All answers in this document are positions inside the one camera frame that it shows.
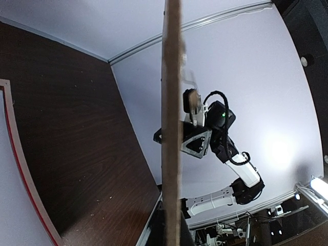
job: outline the white wall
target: white wall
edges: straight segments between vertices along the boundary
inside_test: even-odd
[[[12,151],[0,91],[0,245],[51,246],[23,185]]]
[[[236,6],[267,0],[183,2],[190,22]],[[164,0],[0,0],[0,16],[110,59],[162,32]]]
[[[203,98],[226,94],[237,119],[229,131],[248,151],[266,187],[247,206],[199,214],[193,224],[282,196],[297,182],[323,174],[321,139],[308,82],[292,39],[276,8],[242,14],[184,33],[188,62]],[[161,182],[161,44],[113,66],[139,143],[157,183]],[[197,158],[182,154],[182,197],[198,197],[230,185],[237,177],[209,151]]]

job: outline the wire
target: wire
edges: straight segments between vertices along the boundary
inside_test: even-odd
[[[224,118],[224,133],[223,133],[223,147],[225,154],[227,155],[229,161],[236,165],[236,166],[242,166],[245,165],[246,163],[251,161],[251,156],[249,155],[248,152],[242,152],[244,156],[247,157],[247,159],[243,162],[236,162],[232,159],[231,153],[229,152],[229,146],[228,146],[228,124],[229,124],[229,105],[228,105],[228,99],[227,97],[220,91],[212,91],[204,100],[204,105],[206,101],[213,95],[220,95],[223,98],[224,101],[224,108],[225,108],[225,118]]]
[[[255,201],[255,200],[257,200],[261,195],[262,195],[262,191],[263,190],[261,190],[261,192],[258,194],[258,196],[257,197],[255,197],[252,201]]]
[[[253,214],[251,214],[248,211],[245,212],[244,214],[242,214],[241,216],[244,216],[244,215],[248,215],[249,218],[253,218],[260,223],[267,223],[267,222],[271,222],[271,221],[275,221],[275,220],[279,219],[279,218],[269,218],[269,217],[265,217],[265,216],[261,216],[261,215],[254,216]],[[263,221],[263,220],[259,220],[258,218],[265,218],[267,220]]]
[[[311,190],[311,189],[309,189],[309,188],[307,188],[307,187],[297,187],[297,188],[296,188],[296,191],[298,191],[298,190],[302,190],[302,189],[304,189],[304,190],[309,190],[309,191],[311,191],[313,194],[315,194],[315,192],[314,192],[313,190]]]

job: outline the wood grain surface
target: wood grain surface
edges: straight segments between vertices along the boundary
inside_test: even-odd
[[[0,23],[25,158],[66,245],[135,245],[159,191],[109,64]]]
[[[180,245],[181,1],[166,0],[162,42],[162,188],[166,244]]]

